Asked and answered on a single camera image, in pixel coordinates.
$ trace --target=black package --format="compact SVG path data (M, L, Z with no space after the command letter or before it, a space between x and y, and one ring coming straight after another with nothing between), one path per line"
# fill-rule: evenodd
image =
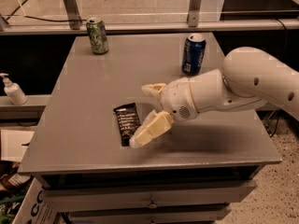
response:
M131 103L113 109L116 113L121 133L121 145L129 146L129 140L141 125L136 111L136 104Z

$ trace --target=can top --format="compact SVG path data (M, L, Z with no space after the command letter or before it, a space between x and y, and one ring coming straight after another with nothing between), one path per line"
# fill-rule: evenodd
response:
M203 36L200 34L191 34L188 36L188 39L191 40L192 42L201 42L205 40Z
M89 19L87 19L87 23L93 23L93 24L96 24L100 21L101 21L101 19L99 19L99 18L89 18Z

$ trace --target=pump bottle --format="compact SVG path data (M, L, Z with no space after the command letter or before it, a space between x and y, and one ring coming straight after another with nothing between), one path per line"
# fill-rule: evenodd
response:
M21 90L17 83L13 83L8 77L8 74L0 73L0 77L3 79L5 85L4 92L10 98L14 105L23 105L27 101L27 96Z

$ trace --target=blue can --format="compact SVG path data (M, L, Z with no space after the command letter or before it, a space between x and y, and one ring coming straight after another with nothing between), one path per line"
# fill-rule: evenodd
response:
M197 75L202 66L206 41L200 34L191 34L186 38L181 70L187 76Z

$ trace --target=gray tabletop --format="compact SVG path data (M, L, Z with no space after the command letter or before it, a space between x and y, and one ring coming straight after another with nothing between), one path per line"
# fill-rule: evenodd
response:
M220 68L224 56L213 34L203 35L206 72ZM113 108L135 102L141 120L159 109L140 88L183 77L187 36L114 35L108 38L110 51L101 56L92 54L87 36L77 37L19 171L34 175L280 162L254 110L204 113L176 123L146 147L121 146Z

